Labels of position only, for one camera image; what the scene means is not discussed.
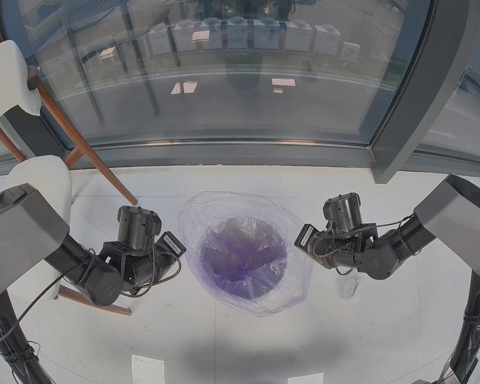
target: purple plastic bag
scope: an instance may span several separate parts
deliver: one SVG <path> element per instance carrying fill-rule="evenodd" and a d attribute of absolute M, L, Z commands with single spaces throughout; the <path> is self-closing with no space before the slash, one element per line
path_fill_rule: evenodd
<path fill-rule="evenodd" d="M 313 263 L 293 246 L 302 222 L 270 199 L 202 192 L 179 213 L 190 270 L 215 299 L 254 316 L 305 300 Z"/>

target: metal frame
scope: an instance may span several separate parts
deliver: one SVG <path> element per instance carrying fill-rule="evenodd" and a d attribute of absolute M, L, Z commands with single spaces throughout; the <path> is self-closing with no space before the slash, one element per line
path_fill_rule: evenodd
<path fill-rule="evenodd" d="M 1 28 L 0 41 L 6 36 Z M 368 147 L 305 141 L 159 141 L 96 146 L 109 167 L 152 165 L 296 165 L 371 168 L 375 182 L 387 183 L 398 170 L 453 172 L 480 176 L 480 156 L 466 158 L 416 152 L 424 135 L 453 93 L 480 24 L 479 0 L 432 0 L 422 36 L 407 74 Z M 63 157 L 67 145 L 42 114 L 16 107 L 3 125 L 33 155 Z M 0 159 L 0 174 L 15 162 Z M 75 168 L 91 168 L 81 159 Z"/>

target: white floor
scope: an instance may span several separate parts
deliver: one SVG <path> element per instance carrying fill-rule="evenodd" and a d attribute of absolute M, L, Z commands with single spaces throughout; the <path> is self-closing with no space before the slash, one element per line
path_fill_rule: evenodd
<path fill-rule="evenodd" d="M 178 233 L 177 213 L 201 191 L 269 196 L 323 228 L 324 201 L 358 192 L 364 222 L 409 215 L 444 175 L 399 172 L 375 185 L 367 169 L 155 167 L 117 169 L 139 205 Z M 128 202 L 95 170 L 74 171 L 71 234 L 99 251 L 117 238 L 117 210 Z M 480 185 L 480 180 L 473 180 Z M 313 269 L 305 302 L 255 318 L 216 302 L 182 273 L 141 299 L 121 297 L 132 316 L 59 298 L 34 307 L 22 323 L 58 384 L 131 384 L 132 354 L 165 362 L 167 384 L 287 384 L 324 372 L 324 383 L 434 381 L 456 343 L 470 270 L 435 240 L 385 281 L 360 277 L 360 301 L 338 294 L 341 277 Z M 28 303 L 12 298 L 17 313 Z M 14 383 L 0 361 L 0 383 Z"/>

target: chair seat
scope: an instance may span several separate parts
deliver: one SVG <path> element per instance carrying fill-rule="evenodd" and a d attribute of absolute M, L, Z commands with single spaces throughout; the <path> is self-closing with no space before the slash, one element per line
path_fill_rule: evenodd
<path fill-rule="evenodd" d="M 39 156 L 15 166 L 6 177 L 3 189 L 29 183 L 40 191 L 59 216 L 70 225 L 72 210 L 72 177 L 65 163 L 57 156 Z M 8 288 L 11 295 L 32 301 L 60 273 L 47 262 L 41 261 Z M 54 298 L 60 282 L 54 285 L 41 301 Z"/>

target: trash bag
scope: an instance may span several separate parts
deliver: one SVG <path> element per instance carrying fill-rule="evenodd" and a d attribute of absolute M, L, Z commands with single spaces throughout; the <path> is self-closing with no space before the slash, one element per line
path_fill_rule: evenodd
<path fill-rule="evenodd" d="M 190 270 L 215 299 L 263 317 L 305 300 L 313 261 L 295 248 L 302 222 L 270 199 L 202 192 L 179 213 Z"/>

